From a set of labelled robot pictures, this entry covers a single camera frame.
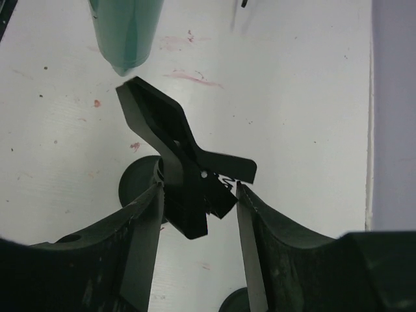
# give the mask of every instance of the black plastic part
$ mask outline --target black plastic part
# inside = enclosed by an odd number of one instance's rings
[[[331,239],[237,185],[237,216],[254,311],[416,311],[416,232]]]
[[[250,312],[247,287],[229,295],[221,305],[219,312]]]
[[[147,311],[162,193],[154,184],[130,205],[54,244],[0,238],[0,311]]]
[[[0,40],[6,31],[8,21],[17,2],[18,0],[0,0]]]
[[[160,156],[145,156],[127,167],[118,185],[118,197],[122,207],[130,204],[154,184],[155,165],[159,159]]]
[[[215,174],[253,183],[255,162],[201,149],[181,105],[144,80],[116,90],[130,129],[163,159],[164,215],[189,239],[208,234],[206,214],[223,218],[237,202]]]

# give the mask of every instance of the red stain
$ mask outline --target red stain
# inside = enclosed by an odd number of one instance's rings
[[[134,148],[135,149],[135,153],[137,152],[138,148],[140,147],[140,143],[136,142],[134,144],[130,145],[130,148]]]
[[[189,81],[193,81],[195,83],[199,83],[201,85],[203,84],[205,86],[219,86],[221,89],[224,89],[224,87],[219,83],[213,83],[213,82],[210,82],[210,81],[202,81],[201,79],[192,77],[192,76],[187,75],[185,73],[172,72],[170,75],[164,75],[164,76],[165,77],[170,77],[170,78],[176,78],[176,79],[186,79],[186,80],[189,80]]]
[[[161,38],[160,50],[181,51],[183,47],[190,46],[190,43],[185,38],[175,37],[175,36],[165,36]]]

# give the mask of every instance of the white surface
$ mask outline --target white surface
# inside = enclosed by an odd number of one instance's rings
[[[234,6],[166,1],[133,75],[182,104],[203,148],[254,159],[268,204],[332,237],[364,229],[370,1],[249,0],[232,22]],[[19,1],[0,43],[1,236],[53,242],[111,214],[125,168],[155,153],[97,51],[86,1]],[[212,84],[180,78],[196,71]],[[166,226],[149,310],[218,311],[244,284],[235,211],[199,240]]]

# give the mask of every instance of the green plastic container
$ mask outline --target green plastic container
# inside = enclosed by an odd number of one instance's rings
[[[99,50],[121,76],[149,57],[163,0],[90,0]]]

